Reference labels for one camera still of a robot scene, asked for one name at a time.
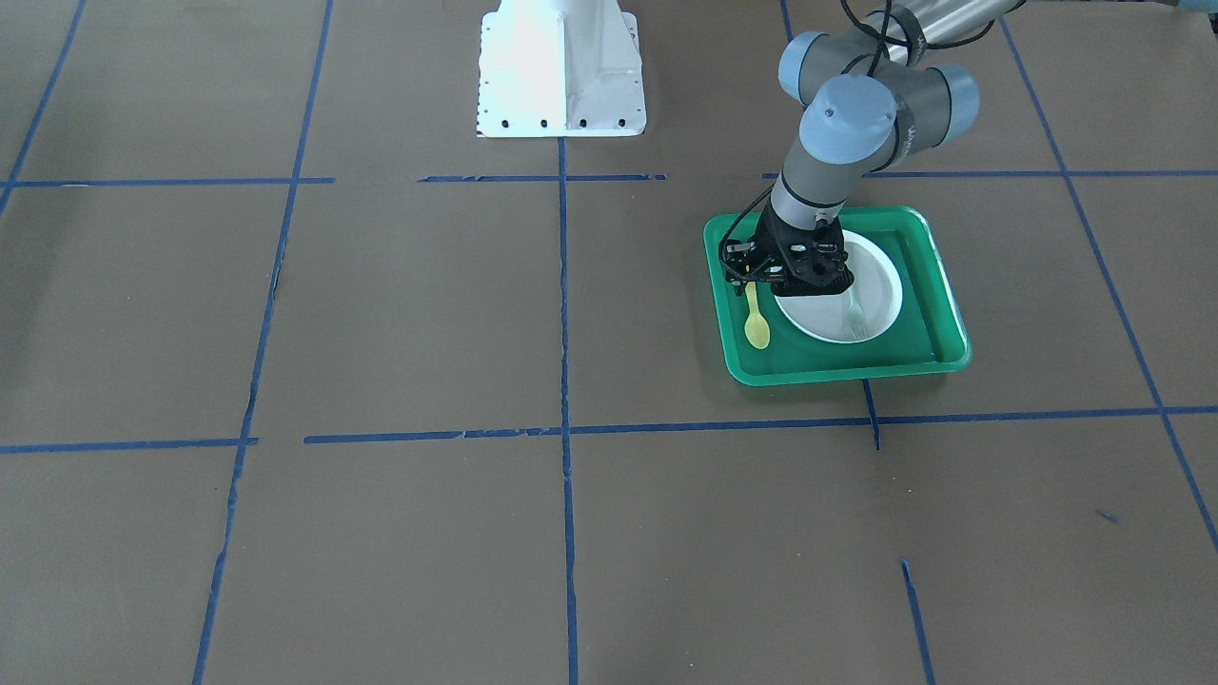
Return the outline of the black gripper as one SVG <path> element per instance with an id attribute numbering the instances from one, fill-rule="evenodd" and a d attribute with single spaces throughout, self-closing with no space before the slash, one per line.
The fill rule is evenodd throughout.
<path id="1" fill-rule="evenodd" d="M 758 221 L 756 234 L 749 243 L 719 243 L 719 264 L 722 264 L 725 282 L 731 286 L 744 286 L 747 283 L 780 284 L 783 282 L 780 244 L 805 243 L 843 243 L 840 221 L 814 219 L 812 228 L 801 229 L 789 225 L 769 206 Z"/>

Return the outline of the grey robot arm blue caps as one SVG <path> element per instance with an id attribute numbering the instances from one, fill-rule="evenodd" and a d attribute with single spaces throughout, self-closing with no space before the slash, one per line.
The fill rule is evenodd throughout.
<path id="1" fill-rule="evenodd" d="M 756 232 L 723 236 L 717 260 L 743 294 L 827 296 L 855 282 L 840 208 L 872 172 L 901 165 L 970 130 L 980 108 L 973 77 L 922 67 L 927 52 L 962 48 L 1012 1 L 888 1 L 839 34 L 806 30 L 780 56 L 780 87 L 803 106 L 795 143 L 773 186 L 756 199 Z"/>

